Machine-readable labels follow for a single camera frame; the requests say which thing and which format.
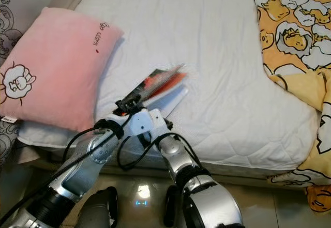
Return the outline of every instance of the black wire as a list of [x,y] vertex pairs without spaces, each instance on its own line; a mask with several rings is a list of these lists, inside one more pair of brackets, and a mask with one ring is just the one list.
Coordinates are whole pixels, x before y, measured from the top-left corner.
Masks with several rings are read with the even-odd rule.
[[[127,123],[132,118],[132,115],[128,117],[128,119],[121,125],[121,127],[125,127]],[[75,166],[77,163],[81,162],[85,158],[87,158],[89,155],[91,155],[94,151],[96,151],[98,148],[103,146],[106,142],[108,142],[110,139],[112,139],[115,136],[115,133],[112,133],[107,139],[102,141],[99,145],[97,145],[95,148],[91,149],[86,154],[82,155],[81,157],[77,158],[74,162],[68,164],[63,169],[57,171],[50,179],[48,179],[46,182],[44,182],[40,187],[36,188],[35,190],[31,191],[28,195],[26,195],[23,199],[21,199],[19,202],[17,202],[1,219],[0,219],[0,227],[6,222],[6,220],[14,214],[14,212],[19,209],[22,205],[24,205],[29,199],[36,196],[41,190],[45,189],[52,181],[57,179],[59,176],[61,176],[64,172],[66,172],[71,167]]]
[[166,137],[168,137],[168,136],[171,136],[171,135],[178,136],[180,139],[182,139],[182,140],[185,142],[185,144],[189,147],[190,151],[187,149],[187,147],[185,147],[185,150],[186,150],[187,153],[191,156],[191,158],[197,163],[197,165],[198,165],[199,167],[202,168],[202,164],[201,164],[199,158],[197,157],[197,155],[195,154],[195,152],[194,152],[192,146],[187,142],[187,140],[186,140],[183,136],[181,136],[180,134],[175,133],[175,132],[168,132],[168,133],[165,133],[165,134],[163,134],[163,135],[157,137],[154,141],[152,141],[152,142],[149,144],[149,146],[146,148],[146,150],[144,151],[144,153],[143,153],[143,154],[142,154],[137,160],[135,160],[135,161],[133,161],[133,162],[130,162],[130,163],[127,163],[127,164],[124,164],[124,165],[123,165],[123,164],[121,163],[121,152],[122,152],[122,149],[123,149],[125,143],[129,140],[130,137],[125,138],[125,139],[121,142],[121,144],[120,144],[120,146],[119,146],[119,148],[118,148],[118,151],[117,151],[116,158],[117,158],[117,164],[118,164],[118,166],[119,166],[122,170],[124,170],[124,171],[127,171],[127,170],[131,170],[131,169],[133,169],[133,168],[134,168],[134,167],[135,167],[135,166],[136,166],[136,165],[137,165],[137,164],[138,164],[138,163],[139,163],[139,162],[145,157],[145,155],[146,155],[146,154],[148,153],[148,151],[153,147],[153,145],[155,145],[156,143],[159,143],[162,139],[164,139],[164,138],[166,138]]
[[67,160],[67,154],[68,154],[69,148],[70,148],[70,146],[73,144],[73,142],[74,142],[77,138],[79,138],[81,135],[84,135],[84,134],[86,134],[86,133],[88,133],[88,132],[90,132],[90,131],[94,131],[94,130],[96,130],[96,129],[97,129],[96,127],[92,127],[92,128],[89,128],[89,129],[87,129],[87,130],[85,130],[85,131],[82,131],[82,132],[78,133],[77,135],[75,135],[75,136],[70,140],[70,142],[68,143],[66,149],[64,150],[64,153],[63,153],[63,156],[62,156],[62,163],[64,163],[64,162]]

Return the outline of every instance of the white mattress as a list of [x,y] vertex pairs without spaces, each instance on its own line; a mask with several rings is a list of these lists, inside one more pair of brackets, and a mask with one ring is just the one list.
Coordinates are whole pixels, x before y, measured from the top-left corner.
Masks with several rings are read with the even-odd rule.
[[[100,82],[96,120],[155,68],[184,63],[189,93],[169,120],[202,161],[291,170],[308,156],[318,114],[263,71],[253,0],[82,0],[76,10],[125,32]],[[19,140],[62,148],[70,136],[25,122]]]

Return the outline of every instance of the white sheet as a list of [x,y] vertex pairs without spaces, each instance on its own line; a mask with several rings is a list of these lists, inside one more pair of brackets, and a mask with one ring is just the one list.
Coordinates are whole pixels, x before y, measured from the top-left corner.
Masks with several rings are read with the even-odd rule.
[[[318,114],[263,71],[253,0],[82,0],[76,10],[125,32],[100,82],[96,120],[155,68],[184,63],[189,93],[169,119],[202,161],[291,170],[306,159]],[[19,140],[63,147],[71,135],[25,123]]]

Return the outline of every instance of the yellow blanket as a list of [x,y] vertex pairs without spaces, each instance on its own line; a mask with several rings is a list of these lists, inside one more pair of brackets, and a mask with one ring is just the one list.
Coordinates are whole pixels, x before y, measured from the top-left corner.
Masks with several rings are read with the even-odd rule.
[[269,181],[307,187],[311,209],[330,212],[331,0],[254,1],[269,78],[322,112],[317,138],[306,161]]

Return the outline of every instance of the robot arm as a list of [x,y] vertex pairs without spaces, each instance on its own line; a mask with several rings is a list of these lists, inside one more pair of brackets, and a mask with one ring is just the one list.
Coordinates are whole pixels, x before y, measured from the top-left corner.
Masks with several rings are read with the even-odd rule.
[[[109,119],[122,125],[128,117],[112,115]],[[187,227],[222,227],[242,224],[242,216],[231,194],[202,168],[184,144],[169,135],[170,130],[158,109],[142,109],[131,117],[124,137],[149,132],[157,140],[169,173],[183,194],[183,213]],[[61,168],[103,143],[90,156],[68,169],[49,184],[46,192],[22,209],[10,228],[57,228],[74,205],[94,185],[100,170],[111,158],[119,138],[103,129],[80,139],[74,154]]]

